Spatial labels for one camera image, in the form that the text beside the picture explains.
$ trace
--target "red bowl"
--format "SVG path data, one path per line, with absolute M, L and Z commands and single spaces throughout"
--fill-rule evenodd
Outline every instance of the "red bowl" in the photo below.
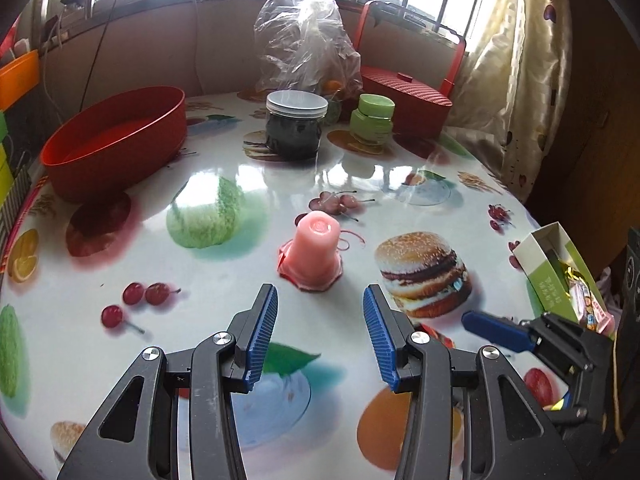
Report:
M 139 88 L 109 97 L 60 126 L 40 160 L 60 197 L 88 202 L 155 173 L 180 150 L 186 134 L 182 90 Z

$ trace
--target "cable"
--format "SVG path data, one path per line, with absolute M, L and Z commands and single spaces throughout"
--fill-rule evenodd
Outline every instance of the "cable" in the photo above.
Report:
M 9 166 L 11 166 L 11 162 L 12 159 L 14 158 L 14 140 L 11 138 L 11 134 L 6 134 L 4 136 L 5 139 L 7 139 L 9 141 L 9 144 L 11 145 L 11 151 L 9 152 L 9 155 L 7 155 L 6 160 L 9 163 Z
M 78 113 L 82 111 L 84 108 L 84 99 L 86 98 L 86 91 L 89 89 L 89 82 L 91 81 L 91 76 L 94 73 L 95 61 L 98 59 L 98 53 L 100 52 L 100 47 L 102 46 L 102 40 L 104 40 L 104 35 L 107 33 L 107 28 L 109 28 L 109 24 L 111 23 L 111 16 L 113 15 L 113 9 L 116 8 L 116 2 L 118 0 L 113 0 L 111 4 L 111 10 L 109 11 L 109 15 L 107 17 L 107 23 L 104 24 L 104 29 L 102 30 L 102 35 L 100 36 L 100 41 L 98 42 L 98 47 L 95 49 L 94 60 L 91 63 L 91 68 L 89 69 L 89 75 L 86 78 L 86 83 L 84 84 L 84 92 L 82 92 L 82 99 L 80 101 L 80 109 Z
M 198 72 L 198 47 L 200 45 L 200 14 L 198 13 L 198 3 L 196 0 L 193 1 L 193 8 L 196 11 L 196 47 L 193 51 L 193 69 L 196 73 L 196 79 L 198 80 L 198 85 L 200 85 L 200 95 L 204 95 L 204 86 L 202 85 L 202 79 L 200 79 L 200 73 Z
M 64 123 L 64 121 L 62 120 L 62 111 L 60 110 L 60 107 L 56 104 L 56 102 L 53 100 L 53 97 L 49 93 L 49 89 L 47 89 L 47 54 L 49 53 L 49 47 L 50 47 L 49 42 L 53 37 L 53 31 L 56 30 L 56 26 L 58 26 L 58 46 L 60 47 L 60 50 L 62 50 L 62 41 L 60 39 L 60 23 L 62 22 L 62 17 L 65 14 L 65 10 L 66 10 L 66 7 L 65 9 L 62 9 L 62 12 L 60 13 L 60 17 L 58 21 L 53 24 L 53 27 L 51 27 L 51 30 L 49 31 L 49 36 L 47 37 L 47 43 L 44 44 L 44 57 L 42 59 L 42 88 L 44 90 L 44 95 L 46 95 L 49 102 L 53 105 L 54 110 L 56 111 L 58 122 L 60 123 L 61 126 Z
M 622 444 L 625 434 L 620 426 L 620 400 L 618 399 L 618 363 L 616 359 L 616 343 L 618 342 L 618 334 L 613 340 L 613 427 L 616 430 L 618 442 Z

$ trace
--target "green box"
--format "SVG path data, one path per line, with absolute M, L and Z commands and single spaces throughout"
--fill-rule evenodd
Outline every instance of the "green box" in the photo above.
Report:
M 581 273 L 602 309 L 606 310 L 593 276 L 558 222 L 533 231 L 513 250 L 513 254 L 546 311 L 577 322 L 560 262 L 569 264 Z

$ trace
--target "green jar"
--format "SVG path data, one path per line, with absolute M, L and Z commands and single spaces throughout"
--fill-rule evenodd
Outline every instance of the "green jar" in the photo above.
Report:
M 351 113 L 351 135 L 363 144 L 380 146 L 388 141 L 394 124 L 396 104 L 382 95 L 362 94 L 357 110 Z

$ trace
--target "plastic bag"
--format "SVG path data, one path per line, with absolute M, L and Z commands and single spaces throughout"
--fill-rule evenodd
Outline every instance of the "plastic bag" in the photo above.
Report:
M 258 91 L 359 94 L 360 54 L 342 26 L 335 0 L 267 0 L 255 22 Z

